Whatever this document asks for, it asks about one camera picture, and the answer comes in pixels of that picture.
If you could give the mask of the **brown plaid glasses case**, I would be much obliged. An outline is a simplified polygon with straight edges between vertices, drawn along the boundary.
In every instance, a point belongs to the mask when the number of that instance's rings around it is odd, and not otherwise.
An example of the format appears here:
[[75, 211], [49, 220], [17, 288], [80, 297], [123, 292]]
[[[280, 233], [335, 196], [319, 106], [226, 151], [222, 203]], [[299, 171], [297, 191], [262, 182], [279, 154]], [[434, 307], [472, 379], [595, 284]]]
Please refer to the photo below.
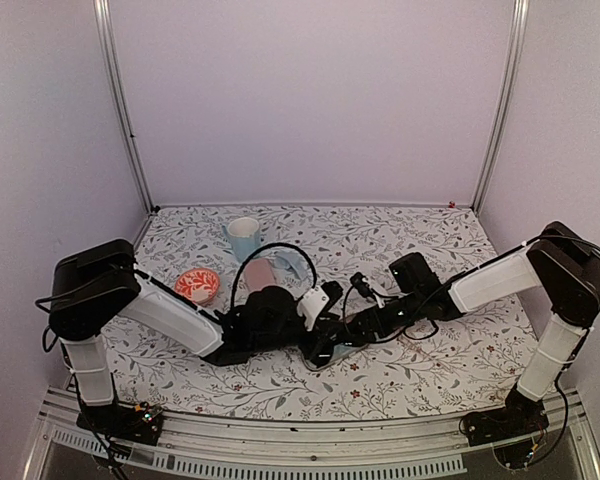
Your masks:
[[302, 362], [308, 370], [319, 372], [348, 359], [367, 347], [367, 344], [360, 346], [335, 344], [332, 347], [325, 347], [321, 352], [316, 353], [313, 356], [302, 354]]

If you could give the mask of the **pink glasses case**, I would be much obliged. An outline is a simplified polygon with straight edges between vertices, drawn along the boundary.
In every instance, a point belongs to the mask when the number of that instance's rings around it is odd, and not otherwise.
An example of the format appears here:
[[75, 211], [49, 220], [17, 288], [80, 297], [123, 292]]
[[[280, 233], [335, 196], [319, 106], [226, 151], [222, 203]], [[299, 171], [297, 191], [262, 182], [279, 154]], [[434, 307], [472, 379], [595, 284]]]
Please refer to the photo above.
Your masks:
[[246, 265], [243, 274], [249, 292], [260, 291], [277, 284], [271, 264], [266, 258], [251, 260]]

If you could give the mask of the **light blue cleaning cloth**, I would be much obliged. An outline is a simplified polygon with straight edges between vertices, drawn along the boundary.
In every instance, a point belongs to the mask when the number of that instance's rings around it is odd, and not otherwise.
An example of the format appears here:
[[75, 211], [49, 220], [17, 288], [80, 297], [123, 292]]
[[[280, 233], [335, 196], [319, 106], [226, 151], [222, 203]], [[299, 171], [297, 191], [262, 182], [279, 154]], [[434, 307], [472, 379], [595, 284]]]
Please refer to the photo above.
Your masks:
[[332, 356], [331, 360], [334, 362], [344, 360], [346, 358], [349, 358], [351, 355], [359, 352], [362, 349], [364, 349], [364, 346], [355, 347], [355, 346], [347, 346], [347, 345], [337, 345], [334, 347], [334, 352], [333, 352], [333, 356]]

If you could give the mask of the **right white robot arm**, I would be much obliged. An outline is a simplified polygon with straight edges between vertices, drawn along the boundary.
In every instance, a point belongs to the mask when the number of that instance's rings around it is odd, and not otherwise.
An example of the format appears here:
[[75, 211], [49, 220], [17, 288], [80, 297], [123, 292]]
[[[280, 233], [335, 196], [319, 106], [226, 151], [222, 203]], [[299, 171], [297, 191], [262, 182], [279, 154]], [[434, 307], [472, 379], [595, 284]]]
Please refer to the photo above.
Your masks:
[[600, 314], [600, 246], [561, 222], [480, 265], [441, 280], [424, 256], [409, 253], [394, 261], [390, 273], [399, 288], [383, 305], [343, 317], [343, 341], [382, 344], [393, 341], [419, 320], [455, 321], [505, 298], [540, 291], [550, 307], [536, 349], [497, 415], [497, 427], [517, 436], [536, 417], [534, 404], [575, 359]]

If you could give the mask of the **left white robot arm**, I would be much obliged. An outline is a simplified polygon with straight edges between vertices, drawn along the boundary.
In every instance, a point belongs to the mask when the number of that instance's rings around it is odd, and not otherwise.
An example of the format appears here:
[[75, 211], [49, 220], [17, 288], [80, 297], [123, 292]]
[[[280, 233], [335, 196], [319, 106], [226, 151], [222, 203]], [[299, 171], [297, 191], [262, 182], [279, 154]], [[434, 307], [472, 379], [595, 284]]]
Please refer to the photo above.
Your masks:
[[91, 419], [108, 434], [128, 426], [128, 412], [117, 403], [109, 371], [103, 327], [116, 317], [129, 318], [176, 341], [216, 366], [242, 364], [252, 356], [287, 346], [319, 351], [319, 328], [343, 296], [335, 281], [311, 279], [300, 297], [277, 286], [232, 303], [228, 312], [211, 312], [143, 271], [131, 244], [116, 239], [61, 260], [55, 267], [52, 294], [35, 300], [48, 316], [48, 331], [64, 346]]

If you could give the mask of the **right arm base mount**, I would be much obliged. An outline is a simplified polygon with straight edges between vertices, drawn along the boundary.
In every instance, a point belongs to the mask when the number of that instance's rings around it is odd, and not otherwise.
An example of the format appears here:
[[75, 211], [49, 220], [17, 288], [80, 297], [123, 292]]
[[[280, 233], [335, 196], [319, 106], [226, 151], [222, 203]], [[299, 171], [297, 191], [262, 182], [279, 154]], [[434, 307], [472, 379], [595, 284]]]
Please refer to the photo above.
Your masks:
[[470, 446], [530, 435], [549, 426], [544, 403], [533, 401], [513, 388], [500, 408], [474, 411], [459, 421], [459, 431]]

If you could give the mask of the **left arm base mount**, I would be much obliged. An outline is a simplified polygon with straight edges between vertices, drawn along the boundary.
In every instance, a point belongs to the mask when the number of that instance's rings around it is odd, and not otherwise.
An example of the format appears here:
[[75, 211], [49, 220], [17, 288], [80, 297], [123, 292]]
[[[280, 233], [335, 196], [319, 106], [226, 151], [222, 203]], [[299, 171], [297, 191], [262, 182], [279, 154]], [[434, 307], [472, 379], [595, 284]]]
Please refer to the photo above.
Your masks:
[[106, 438], [149, 446], [158, 444], [164, 421], [164, 410], [160, 405], [148, 402], [123, 405], [114, 397], [108, 405], [89, 406], [80, 393], [77, 400], [80, 408], [78, 427]]

